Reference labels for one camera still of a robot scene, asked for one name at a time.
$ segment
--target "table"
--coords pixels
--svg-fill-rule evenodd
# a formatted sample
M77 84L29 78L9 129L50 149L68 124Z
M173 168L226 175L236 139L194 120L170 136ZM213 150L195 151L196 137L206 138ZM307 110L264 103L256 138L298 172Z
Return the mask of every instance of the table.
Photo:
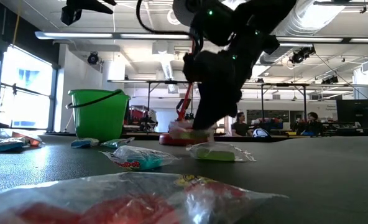
M71 137L42 139L47 146L41 149L0 154L0 190L121 171L98 152L106 148L71 149ZM245 223L368 223L368 137L230 143L253 153L257 162L197 161L184 147L157 141L136 140L132 145L181 157L154 172L202 175L290 197L268 201Z

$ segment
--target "person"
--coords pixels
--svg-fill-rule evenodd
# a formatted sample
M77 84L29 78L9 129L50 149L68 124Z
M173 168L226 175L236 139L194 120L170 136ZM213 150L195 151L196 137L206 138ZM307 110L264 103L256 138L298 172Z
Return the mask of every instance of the person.
M245 114L243 112L239 112L236 115L236 122L231 125L231 131L234 137L252 136L251 127L245 123Z
M320 135L323 132L323 125L318 120L318 114L315 112L308 113L308 122L305 126L303 134Z

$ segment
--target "window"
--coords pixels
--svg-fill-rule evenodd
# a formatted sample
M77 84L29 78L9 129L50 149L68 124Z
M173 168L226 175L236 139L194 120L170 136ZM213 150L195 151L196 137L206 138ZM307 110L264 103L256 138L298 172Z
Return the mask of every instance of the window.
M51 128L53 68L17 47L4 53L1 73L0 122L13 128Z

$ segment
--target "ceiling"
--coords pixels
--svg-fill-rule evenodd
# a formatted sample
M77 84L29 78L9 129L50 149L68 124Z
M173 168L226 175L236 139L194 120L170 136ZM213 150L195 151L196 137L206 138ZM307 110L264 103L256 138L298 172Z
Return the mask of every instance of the ceiling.
M10 10L17 12L20 1L0 0ZM144 32L140 27L136 15L136 1L116 1L117 6L114 15L101 14L97 12L84 11L82 18L72 24L65 26L60 21L61 8L65 6L64 0L22 0L22 17L43 31L52 32ZM173 0L144 1L142 19L147 26L159 30L188 30L188 27L171 24L167 15L172 8ZM321 29L317 36L330 37L368 37L368 7L364 14L359 13L360 8L346 8L339 13L332 22ZM150 77L155 71L162 69L159 62L152 58L152 43L154 40L77 40L73 51L81 55L89 52L82 51L86 45L118 45L123 56L126 58L126 73L129 78ZM183 54L190 49L190 41L172 41L174 44L176 60L172 61L173 70L181 70ZM347 82L352 80L353 69L360 66L361 62L368 60L368 45L351 44L316 44L316 52L319 55L312 56L305 63L295 67L287 63L288 57L284 57L275 65L271 66L266 73L262 74L265 82L296 82L316 81L315 76L329 72L331 68L336 69L339 75ZM205 43L204 49L218 51L219 48L210 42ZM104 60L112 60L119 52L100 52Z

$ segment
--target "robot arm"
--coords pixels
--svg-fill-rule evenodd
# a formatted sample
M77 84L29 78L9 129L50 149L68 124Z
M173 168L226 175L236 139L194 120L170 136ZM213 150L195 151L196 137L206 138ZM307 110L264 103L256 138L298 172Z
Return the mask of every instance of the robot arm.
M233 11L208 0L196 9L191 32L227 47L218 53L205 50L184 57L183 73L189 82L198 82L201 95L193 129L207 129L219 119L237 114L243 84L262 52L271 54L279 47L270 33L295 4L296 0L250 0Z

